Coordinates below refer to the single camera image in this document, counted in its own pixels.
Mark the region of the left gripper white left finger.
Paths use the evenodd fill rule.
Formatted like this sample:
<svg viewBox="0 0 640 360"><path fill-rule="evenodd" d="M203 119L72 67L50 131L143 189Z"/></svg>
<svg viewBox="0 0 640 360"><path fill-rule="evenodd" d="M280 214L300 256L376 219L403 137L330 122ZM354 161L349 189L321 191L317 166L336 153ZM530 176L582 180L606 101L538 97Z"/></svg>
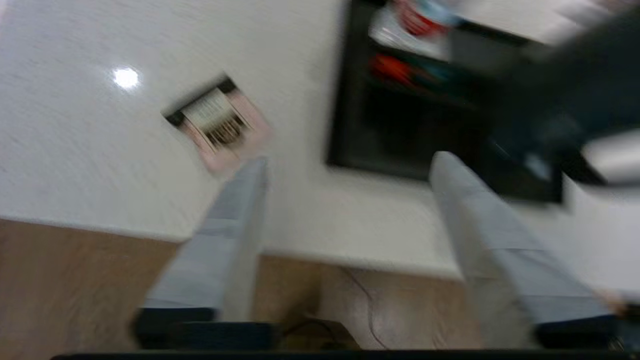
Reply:
<svg viewBox="0 0 640 360"><path fill-rule="evenodd" d="M206 309L221 321L249 321L267 193L267 159L246 162L223 185L199 228L180 246L142 307Z"/></svg>

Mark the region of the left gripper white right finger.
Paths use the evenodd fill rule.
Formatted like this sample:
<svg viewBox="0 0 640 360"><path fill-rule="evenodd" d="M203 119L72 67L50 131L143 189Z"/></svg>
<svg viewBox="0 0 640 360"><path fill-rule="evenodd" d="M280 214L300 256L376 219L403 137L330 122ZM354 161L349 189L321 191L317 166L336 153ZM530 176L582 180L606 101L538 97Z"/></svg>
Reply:
<svg viewBox="0 0 640 360"><path fill-rule="evenodd" d="M613 312L457 156L430 185L487 346L608 346Z"/></svg>

